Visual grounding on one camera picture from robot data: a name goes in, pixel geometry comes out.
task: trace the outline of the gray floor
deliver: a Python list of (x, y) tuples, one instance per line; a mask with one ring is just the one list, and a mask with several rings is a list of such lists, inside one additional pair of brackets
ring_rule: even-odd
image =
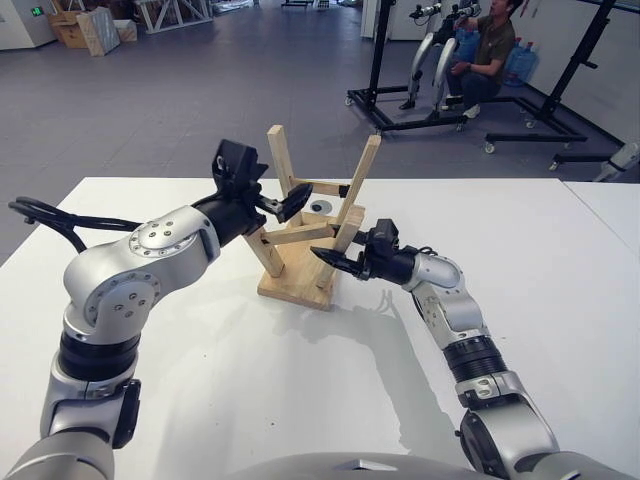
[[(416, 47), (387, 46), (382, 85), (406, 82)], [(106, 57), (59, 43), (0, 52), (0, 202), (31, 195), (56, 204), (85, 176), (207, 177), (222, 138), (257, 147), (270, 163), (265, 133), (276, 123), (287, 128), (298, 175), (350, 177), (373, 129), (343, 101), (347, 89), (368, 84), (372, 52), (360, 39), (360, 11), (281, 9), (275, 0), (212, 24), (141, 33)], [(379, 104), (399, 113), (400, 100)], [(408, 117), (393, 115), (419, 119), (428, 103), (425, 94)], [(487, 155), (488, 131), (525, 131), (518, 108), (487, 105), (464, 133), (438, 127), (387, 134), (371, 176), (586, 180), (597, 170), (576, 165), (550, 173), (554, 145), (500, 144)], [(615, 147), (595, 135), (575, 149)], [(2, 208), (0, 228), (1, 264), (30, 227)]]

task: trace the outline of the silver robot arm segment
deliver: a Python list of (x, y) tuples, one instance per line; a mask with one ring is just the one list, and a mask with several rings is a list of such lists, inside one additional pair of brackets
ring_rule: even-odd
[(468, 409), (458, 435), (474, 467), (517, 478), (521, 459), (557, 452), (551, 429), (518, 375), (506, 368), (460, 267), (445, 257), (419, 253), (403, 289), (413, 295), (456, 379), (458, 399)]
[(584, 455), (561, 452), (551, 428), (507, 368), (462, 270), (429, 247), (398, 247), (398, 229), (378, 220), (354, 242), (364, 245), (357, 261), (333, 250), (312, 251), (361, 280), (382, 278), (411, 293), (416, 308), (442, 350), (467, 409), (456, 435), (480, 473), (505, 479), (630, 479)]
[[(113, 478), (112, 449), (128, 443), (137, 422), (141, 383), (133, 375), (151, 309), (196, 282), (221, 247), (264, 225), (256, 208), (285, 222), (311, 194), (312, 186), (302, 184), (282, 202), (263, 197), (258, 179), (267, 166), (257, 158), (255, 149), (223, 140), (212, 164), (214, 195), (89, 248), (69, 264), (64, 285), (70, 302), (51, 366), (42, 440), (7, 479)], [(21, 211), (20, 205), (14, 209)]]

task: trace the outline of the white table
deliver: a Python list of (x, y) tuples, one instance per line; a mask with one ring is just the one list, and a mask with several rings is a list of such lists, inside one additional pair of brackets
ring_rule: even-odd
[(640, 257), (640, 187), (637, 184), (567, 182), (566, 185)]
[[(278, 195), (275, 180), (263, 184)], [(213, 188), (91, 178), (61, 206), (144, 220)], [(564, 449), (640, 474), (639, 266), (620, 236), (557, 180), (367, 180), (358, 203), (365, 227), (391, 217), (403, 244), (431, 245), (463, 267), (507, 365)], [(89, 244), (120, 236), (82, 233)], [(73, 256), (40, 227), (0, 269), (2, 472), (38, 435)], [(333, 311), (318, 312), (259, 297), (261, 274), (237, 240), (154, 309), (137, 369), (143, 408), (116, 454), (119, 480), (215, 479), (315, 451), (466, 464), (453, 379), (405, 292), (341, 276)]]

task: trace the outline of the black cable bundle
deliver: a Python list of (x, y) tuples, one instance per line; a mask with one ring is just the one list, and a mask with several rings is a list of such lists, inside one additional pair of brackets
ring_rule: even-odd
[(75, 227), (132, 232), (140, 226), (140, 223), (121, 220), (119, 218), (74, 215), (48, 203), (29, 197), (16, 198), (15, 202), (9, 202), (9, 208), (24, 215), (25, 223), (32, 225), (35, 222), (39, 222), (55, 230), (69, 240), (78, 253), (86, 250), (87, 246), (78, 234), (73, 231)]

